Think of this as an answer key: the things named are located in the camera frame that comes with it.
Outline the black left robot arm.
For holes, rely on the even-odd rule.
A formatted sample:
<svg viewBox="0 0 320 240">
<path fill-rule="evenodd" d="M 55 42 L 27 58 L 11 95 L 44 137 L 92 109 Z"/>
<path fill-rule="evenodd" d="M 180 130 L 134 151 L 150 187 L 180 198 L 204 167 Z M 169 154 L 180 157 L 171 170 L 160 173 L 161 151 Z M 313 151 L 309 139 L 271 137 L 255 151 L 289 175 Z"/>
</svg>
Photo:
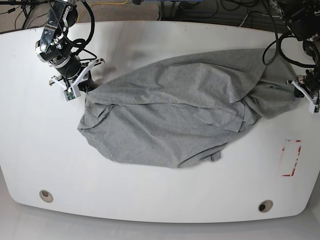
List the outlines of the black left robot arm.
<svg viewBox="0 0 320 240">
<path fill-rule="evenodd" d="M 305 97 L 309 101 L 309 111 L 320 112 L 320 2 L 318 0 L 270 0 L 279 18 L 287 26 L 288 31 L 273 42 L 278 54 L 288 63 L 305 68 L 304 75 L 287 83 L 295 87 L 297 98 Z M 282 42 L 294 38 L 302 42 L 305 54 L 312 58 L 313 64 L 301 63 L 290 59 L 282 51 Z"/>
</svg>

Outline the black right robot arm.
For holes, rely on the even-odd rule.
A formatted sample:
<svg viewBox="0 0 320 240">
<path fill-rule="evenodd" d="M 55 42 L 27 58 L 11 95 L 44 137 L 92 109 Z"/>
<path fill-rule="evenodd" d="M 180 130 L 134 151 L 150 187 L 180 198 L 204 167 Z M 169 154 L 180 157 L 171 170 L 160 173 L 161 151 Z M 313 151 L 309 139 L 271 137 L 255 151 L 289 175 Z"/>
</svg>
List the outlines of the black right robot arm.
<svg viewBox="0 0 320 240">
<path fill-rule="evenodd" d="M 44 26 L 41 38 L 35 44 L 35 53 L 42 62 L 55 68 L 59 75 L 53 76 L 49 85 L 60 84 L 67 91 L 71 91 L 76 84 L 81 92 L 90 92 L 95 89 L 89 67 L 99 65 L 103 60 L 87 50 L 95 32 L 95 17 L 89 4 L 81 3 L 90 15 L 90 32 L 86 39 L 68 38 L 69 28 L 78 19 L 75 0 L 56 0 L 49 4 L 47 23 Z"/>
</svg>

